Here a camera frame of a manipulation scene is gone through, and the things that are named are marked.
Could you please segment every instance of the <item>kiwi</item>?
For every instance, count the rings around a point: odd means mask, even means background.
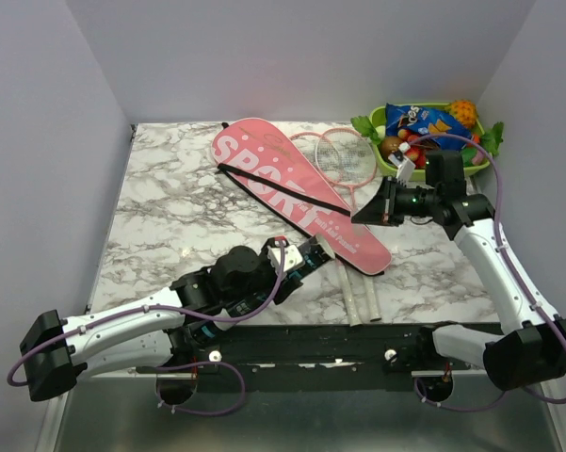
[[[379,152],[383,158],[388,158],[391,153],[397,151],[397,148],[404,140],[399,137],[385,137],[379,145]]]

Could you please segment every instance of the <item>white racket grip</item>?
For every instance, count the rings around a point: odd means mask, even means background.
[[[343,262],[337,260],[337,275],[339,276],[339,285],[341,285],[341,292],[343,293],[343,300],[346,304],[346,313],[348,314],[348,322],[350,327],[362,325],[362,320],[358,314],[356,307],[356,300],[354,294],[351,292],[351,285],[349,284],[348,271]]]
[[[364,281],[364,292],[366,293],[366,302],[368,304],[368,315],[371,322],[381,320],[379,302],[377,301],[377,293],[375,292],[375,283],[372,278],[362,275]]]

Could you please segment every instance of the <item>white marble tabletop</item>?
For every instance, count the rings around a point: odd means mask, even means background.
[[[274,122],[288,136],[323,132],[339,124]],[[264,241],[304,237],[216,171],[211,144],[219,122],[141,124],[124,177],[117,211],[91,303],[93,312],[150,295],[179,276],[213,264],[236,245],[259,250]],[[367,199],[379,184],[359,195]],[[497,321],[492,302],[466,258],[435,224],[373,232],[393,255],[375,278],[383,322]],[[362,299],[358,273],[349,271]],[[280,306],[269,306],[247,323],[345,323],[334,265],[304,280]],[[365,306],[361,309],[366,320]]]

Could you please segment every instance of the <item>black strap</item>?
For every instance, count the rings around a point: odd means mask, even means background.
[[[218,170],[220,170],[224,173],[232,173],[232,174],[235,174],[237,176],[246,177],[247,179],[251,179],[252,181],[259,182],[260,184],[263,184],[265,186],[269,186],[271,188],[274,188],[275,190],[281,191],[285,195],[292,196],[293,198],[296,198],[300,201],[308,202],[310,204],[317,205],[318,207],[324,207],[325,209],[332,210],[333,212],[337,212],[337,213],[344,215],[346,217],[350,217],[350,215],[351,215],[351,212],[349,212],[347,209],[344,209],[343,207],[340,207],[340,206],[335,205],[335,204],[331,204],[329,202],[324,202],[324,201],[321,201],[321,200],[311,198],[309,196],[304,195],[303,193],[299,193],[297,191],[291,190],[290,188],[287,188],[286,186],[281,186],[281,185],[277,184],[276,182],[271,181],[270,179],[266,179],[264,177],[257,176],[255,174],[251,174],[250,172],[246,172],[243,169],[231,167],[230,165],[226,165],[225,163],[220,163],[218,165]]]

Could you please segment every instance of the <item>green basket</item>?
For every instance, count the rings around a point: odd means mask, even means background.
[[[432,102],[432,103],[423,103],[423,104],[400,104],[400,105],[420,105],[420,106],[429,106],[432,108],[439,108],[443,109],[445,106],[449,105],[448,102]],[[370,121],[372,122],[373,126],[379,127],[380,125],[385,125],[385,106],[380,106],[372,111],[370,114]],[[471,129],[472,132],[478,134],[480,137],[483,135],[483,126],[481,122],[477,120],[475,127]],[[380,172],[383,176],[395,176],[397,173],[397,168],[383,160],[383,157],[380,156],[379,149],[377,146],[372,145],[373,151],[375,152],[375,156],[377,157],[377,163],[379,163]],[[465,167],[464,175],[465,177],[470,177],[475,173],[483,170],[484,168],[488,168],[490,162],[488,160],[484,160],[481,165],[477,165],[476,167]],[[425,170],[424,169],[415,169],[412,173],[411,181],[422,182],[425,181]]]

